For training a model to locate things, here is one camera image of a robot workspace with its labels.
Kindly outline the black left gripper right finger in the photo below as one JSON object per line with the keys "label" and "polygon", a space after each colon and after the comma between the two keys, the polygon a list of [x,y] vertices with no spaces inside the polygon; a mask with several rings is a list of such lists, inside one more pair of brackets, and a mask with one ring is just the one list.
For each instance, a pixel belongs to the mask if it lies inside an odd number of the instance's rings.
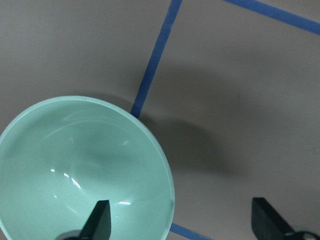
{"label": "black left gripper right finger", "polygon": [[302,240],[304,234],[295,231],[263,197],[252,198],[251,229],[257,240]]}

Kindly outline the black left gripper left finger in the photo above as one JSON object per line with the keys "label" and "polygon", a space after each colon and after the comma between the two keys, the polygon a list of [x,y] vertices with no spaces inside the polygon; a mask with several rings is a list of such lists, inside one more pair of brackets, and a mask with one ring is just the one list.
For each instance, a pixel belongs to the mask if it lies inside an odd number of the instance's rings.
{"label": "black left gripper left finger", "polygon": [[109,200],[99,200],[82,228],[79,240],[109,240],[111,236],[111,209]]}

